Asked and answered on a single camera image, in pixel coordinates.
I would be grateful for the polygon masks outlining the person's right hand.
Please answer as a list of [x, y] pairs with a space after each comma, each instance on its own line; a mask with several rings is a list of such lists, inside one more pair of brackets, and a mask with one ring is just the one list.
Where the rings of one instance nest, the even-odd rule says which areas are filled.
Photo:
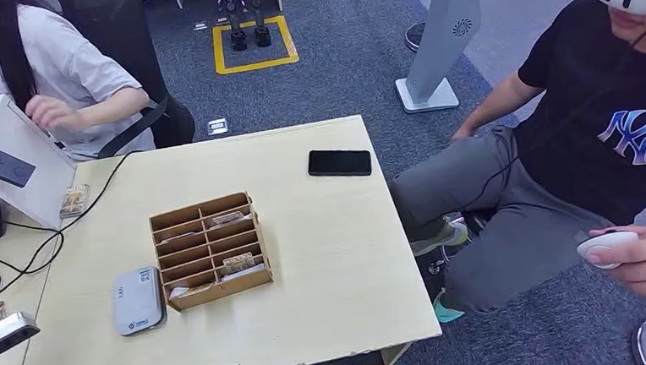
[[452, 135], [451, 142], [467, 139], [473, 137], [477, 133], [478, 127], [472, 124], [469, 121], [466, 121], [462, 126], [460, 126], [457, 131]]

